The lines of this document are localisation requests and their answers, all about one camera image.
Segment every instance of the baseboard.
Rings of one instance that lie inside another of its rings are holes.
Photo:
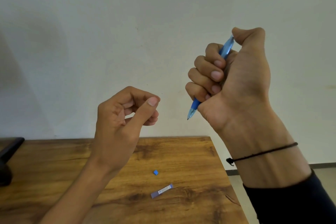
[[[310,166],[312,169],[330,168],[330,167],[336,167],[336,162],[333,162],[333,163],[310,164],[309,166]],[[228,176],[239,175],[237,169],[226,170],[226,174],[227,174]]]

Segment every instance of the white wall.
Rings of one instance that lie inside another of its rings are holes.
[[[211,136],[224,162],[200,114],[186,120],[187,72],[232,27],[261,26],[274,109],[310,163],[336,162],[335,14],[336,0],[0,0],[0,137],[93,137],[98,104],[132,85],[162,99],[142,136]]]

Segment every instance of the black string bracelet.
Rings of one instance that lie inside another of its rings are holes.
[[[257,154],[252,154],[250,156],[243,157],[243,158],[237,158],[237,159],[227,158],[226,162],[228,162],[231,166],[233,166],[233,162],[236,162],[236,161],[244,160],[244,159],[247,159],[247,158],[253,158],[253,157],[260,156],[260,155],[263,155],[263,154],[266,154],[266,153],[270,153],[270,152],[273,152],[273,151],[279,151],[279,150],[291,148],[291,147],[294,147],[294,146],[297,146],[297,145],[298,145],[298,143],[295,142],[295,143],[292,143],[290,145],[286,145],[286,146],[283,146],[283,147],[275,148],[273,150],[263,151],[263,152],[260,152],[260,153],[257,153]]]

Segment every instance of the barcode label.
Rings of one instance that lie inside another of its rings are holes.
[[[168,185],[167,187],[165,187],[165,188],[163,188],[163,189],[160,189],[160,190],[158,191],[158,193],[161,194],[161,193],[165,192],[165,191],[168,190],[168,189],[171,189],[171,186],[170,186],[170,185]]]

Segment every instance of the wooden table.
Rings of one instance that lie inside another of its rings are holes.
[[[30,224],[66,191],[90,154],[90,139],[25,141],[0,188],[0,223]],[[174,188],[152,199],[151,193]],[[248,223],[210,137],[141,138],[83,223]]]

